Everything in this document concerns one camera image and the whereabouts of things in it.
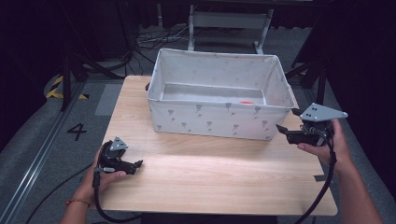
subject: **gray carpet floor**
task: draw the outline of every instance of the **gray carpet floor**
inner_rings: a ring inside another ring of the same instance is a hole
[[[161,31],[161,28],[151,27],[148,30],[141,29],[141,33],[154,33]],[[275,54],[279,57],[285,72],[291,70],[291,64],[298,53],[298,50],[308,36],[310,29],[270,29],[264,43],[264,53]],[[252,43],[259,36],[255,31],[249,30],[202,30],[195,37],[195,50],[212,52],[232,52],[232,53],[255,53]],[[172,36],[172,40],[177,42],[168,43],[163,48],[187,49],[187,35]],[[151,47],[152,42],[143,43],[143,39],[137,39],[139,46]],[[142,53],[152,61],[155,61],[158,50],[142,50]],[[150,76],[153,63],[141,55],[134,53],[135,58],[130,61],[130,66],[115,70],[116,74],[143,75]],[[114,62],[101,63],[104,66]],[[298,83],[300,77],[290,80],[294,94],[300,108],[305,108],[315,100],[316,86],[311,90],[303,90]],[[53,80],[49,81],[48,87],[43,90],[45,94],[51,86]],[[17,209],[16,216],[9,223],[25,223],[29,215],[33,212],[38,203],[58,184],[70,175],[76,173],[92,162],[93,155],[102,143],[106,133],[107,125],[111,118],[122,81],[112,80],[101,74],[90,74],[90,78],[85,83],[82,93],[89,94],[89,99],[76,100],[71,106],[70,113],[66,116],[59,133],[54,139],[53,147],[46,158],[45,163],[36,176],[36,180],[29,188],[26,197],[21,200],[21,207]],[[327,83],[325,102],[326,106],[342,109],[337,104]],[[7,147],[0,154],[0,168],[3,171],[0,175],[0,211],[6,211],[8,202],[12,199],[21,183],[24,174],[28,171],[35,155],[46,140],[50,129],[55,120],[60,116],[62,99],[49,98],[33,116],[15,134]],[[72,127],[83,124],[82,133],[76,141],[74,133],[67,131]],[[351,147],[351,154],[354,162],[361,171],[363,180],[370,191],[375,205],[377,206],[385,223],[396,223],[396,205],[393,197],[389,194],[381,179],[376,174],[370,162],[365,157],[358,140],[347,124],[347,120],[342,120],[342,124],[347,136],[347,141]],[[48,199],[38,208],[30,223],[57,223],[64,211],[64,201],[69,199],[80,179],[84,174],[77,175],[62,187],[57,189]],[[331,185],[334,199],[339,206],[338,190],[336,178]],[[135,215],[132,212],[109,212],[110,215],[123,218]],[[277,217],[278,223],[293,223],[298,217]],[[104,220],[95,210],[89,212],[88,223],[99,223]],[[311,223],[310,217],[305,223]],[[334,217],[317,217],[317,223],[340,223],[340,215]]]

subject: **wooden tabletop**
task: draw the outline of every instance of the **wooden tabletop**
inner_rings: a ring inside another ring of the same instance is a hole
[[[247,140],[181,133],[156,133],[145,86],[150,77],[127,77],[104,142],[119,136],[129,148],[123,161],[143,160],[135,175],[111,184],[101,195],[107,210],[301,215],[324,182],[318,157],[289,145],[285,135]],[[291,113],[283,125],[298,130]],[[328,190],[312,215],[333,216]]]

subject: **metal frame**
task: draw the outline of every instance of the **metal frame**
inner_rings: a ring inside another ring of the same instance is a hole
[[[313,1],[313,0],[128,0],[131,3],[160,3],[160,4],[186,4],[186,5],[206,5],[206,6],[264,6],[269,8],[318,8],[320,10],[333,9],[330,2],[333,0]]]
[[[257,54],[263,54],[262,46],[268,33],[271,23],[273,9],[262,14],[246,13],[220,13],[220,12],[201,12],[195,11],[195,6],[190,6],[189,17],[189,45],[188,51],[194,51],[194,28],[195,27],[221,27],[221,28],[243,28],[243,29],[261,29],[260,40],[254,42]]]

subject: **dark background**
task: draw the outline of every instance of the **dark background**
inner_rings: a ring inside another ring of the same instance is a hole
[[[99,2],[111,5],[96,5]],[[120,39],[122,30],[115,5],[104,2],[107,1],[1,1],[0,150],[46,103],[44,87],[59,72],[68,50],[103,61],[124,54],[128,41],[133,44],[132,40]],[[296,62],[306,63],[326,56],[334,94],[349,114],[347,120],[368,159],[394,196],[394,4],[385,0],[335,1],[334,4],[337,11],[325,12],[320,17],[315,9],[304,13],[287,8],[276,10],[272,25],[314,27]],[[189,7],[163,7],[164,27],[187,22],[186,9]],[[137,24],[157,25],[153,4],[133,5],[126,10],[131,16],[127,32],[136,31]],[[106,31],[120,35],[99,35],[107,34]]]

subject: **white fabric bin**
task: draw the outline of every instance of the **white fabric bin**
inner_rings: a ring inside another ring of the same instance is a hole
[[[292,91],[275,55],[161,49],[148,88],[157,132],[270,140]]]

